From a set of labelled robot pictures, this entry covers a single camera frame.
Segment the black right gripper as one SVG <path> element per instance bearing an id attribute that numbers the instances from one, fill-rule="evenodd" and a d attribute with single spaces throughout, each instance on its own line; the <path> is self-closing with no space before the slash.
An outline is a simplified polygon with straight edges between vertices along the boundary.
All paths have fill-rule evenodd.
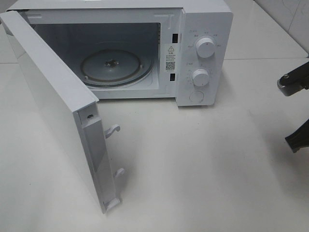
<path id="1" fill-rule="evenodd" d="M 309 74 L 309 62 L 304 63 L 295 70 L 296 75 Z M 301 126 L 291 135 L 285 137 L 285 140 L 293 153 L 296 153 L 301 148 L 309 146 L 309 127 L 306 125 Z"/>

